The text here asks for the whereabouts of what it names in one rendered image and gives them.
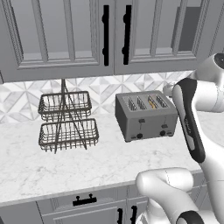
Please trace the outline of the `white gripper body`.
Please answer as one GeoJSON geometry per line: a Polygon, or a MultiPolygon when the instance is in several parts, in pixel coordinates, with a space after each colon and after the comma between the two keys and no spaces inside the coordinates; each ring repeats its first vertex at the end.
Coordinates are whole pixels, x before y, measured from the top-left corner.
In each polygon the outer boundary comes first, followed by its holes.
{"type": "Polygon", "coordinates": [[[175,86],[174,82],[171,82],[171,83],[168,83],[167,85],[165,85],[163,87],[164,94],[168,97],[172,97],[172,90],[173,90],[174,86],[175,86]]]}

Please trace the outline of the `toasted bread slice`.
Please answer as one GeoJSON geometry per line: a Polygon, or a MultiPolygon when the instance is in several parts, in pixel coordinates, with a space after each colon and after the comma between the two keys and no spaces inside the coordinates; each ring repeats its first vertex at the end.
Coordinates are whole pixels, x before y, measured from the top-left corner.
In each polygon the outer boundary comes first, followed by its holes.
{"type": "Polygon", "coordinates": [[[148,103],[151,105],[153,109],[157,109],[158,105],[154,102],[154,100],[151,98],[151,96],[148,96],[148,103]]]}

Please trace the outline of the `grey metal toaster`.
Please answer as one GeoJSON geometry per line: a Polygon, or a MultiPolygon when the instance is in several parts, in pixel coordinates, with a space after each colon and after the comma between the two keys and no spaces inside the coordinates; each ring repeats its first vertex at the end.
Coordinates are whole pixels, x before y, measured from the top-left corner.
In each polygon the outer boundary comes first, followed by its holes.
{"type": "Polygon", "coordinates": [[[165,131],[164,137],[172,137],[178,116],[170,100],[158,90],[115,95],[115,118],[126,142],[161,137],[162,130],[165,131]],[[148,96],[151,96],[157,108],[151,107],[148,96]],[[141,118],[145,122],[140,123],[138,120],[141,118]],[[163,124],[167,124],[168,128],[163,129],[163,124]],[[143,134],[143,138],[137,138],[139,133],[143,134]]]}

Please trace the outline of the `grey base cupboard door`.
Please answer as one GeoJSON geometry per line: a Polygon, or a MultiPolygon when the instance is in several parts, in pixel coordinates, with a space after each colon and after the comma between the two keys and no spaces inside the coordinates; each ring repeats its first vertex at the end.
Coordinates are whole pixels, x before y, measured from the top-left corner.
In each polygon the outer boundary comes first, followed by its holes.
{"type": "Polygon", "coordinates": [[[84,206],[57,213],[43,215],[44,224],[117,224],[118,208],[122,208],[124,223],[126,201],[114,201],[95,206],[84,206]]]}
{"type": "Polygon", "coordinates": [[[126,224],[131,224],[130,218],[132,216],[132,206],[137,206],[136,220],[138,216],[143,213],[146,209],[148,202],[147,197],[138,197],[134,199],[127,199],[127,213],[126,213],[126,224]]]}

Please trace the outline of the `grey drawer front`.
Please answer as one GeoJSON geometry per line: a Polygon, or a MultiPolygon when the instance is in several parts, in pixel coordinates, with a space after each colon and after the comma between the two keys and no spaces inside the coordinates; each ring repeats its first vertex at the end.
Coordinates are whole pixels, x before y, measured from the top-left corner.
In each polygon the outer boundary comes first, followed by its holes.
{"type": "Polygon", "coordinates": [[[79,206],[73,206],[73,201],[76,200],[76,197],[79,196],[80,199],[82,200],[87,198],[90,193],[92,193],[93,196],[97,198],[97,201],[91,204],[100,204],[102,202],[114,202],[114,201],[126,199],[127,187],[118,186],[118,187],[113,187],[108,189],[102,189],[102,190],[91,191],[91,192],[82,192],[82,193],[76,193],[73,195],[53,198],[53,199],[50,199],[52,210],[59,211],[59,210],[70,208],[70,207],[79,207],[79,206]]]}

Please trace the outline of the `grey base cupboard panel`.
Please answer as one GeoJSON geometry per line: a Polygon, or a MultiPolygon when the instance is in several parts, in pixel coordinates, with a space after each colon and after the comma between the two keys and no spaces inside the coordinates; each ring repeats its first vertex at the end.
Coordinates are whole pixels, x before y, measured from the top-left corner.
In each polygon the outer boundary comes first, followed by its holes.
{"type": "Polygon", "coordinates": [[[0,207],[0,224],[43,224],[37,204],[27,202],[0,207]]]}

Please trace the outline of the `grey wall cupboard door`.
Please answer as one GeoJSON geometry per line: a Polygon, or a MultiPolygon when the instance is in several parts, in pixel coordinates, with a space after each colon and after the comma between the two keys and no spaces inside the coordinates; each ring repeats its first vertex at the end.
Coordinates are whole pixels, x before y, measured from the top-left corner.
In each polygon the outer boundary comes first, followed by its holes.
{"type": "Polygon", "coordinates": [[[0,0],[0,83],[114,73],[115,0],[0,0]],[[104,66],[103,6],[109,6],[104,66]]]}
{"type": "Polygon", "coordinates": [[[212,53],[224,0],[115,0],[115,73],[195,69],[212,53]],[[129,64],[123,64],[126,6],[131,5],[129,64]]]}

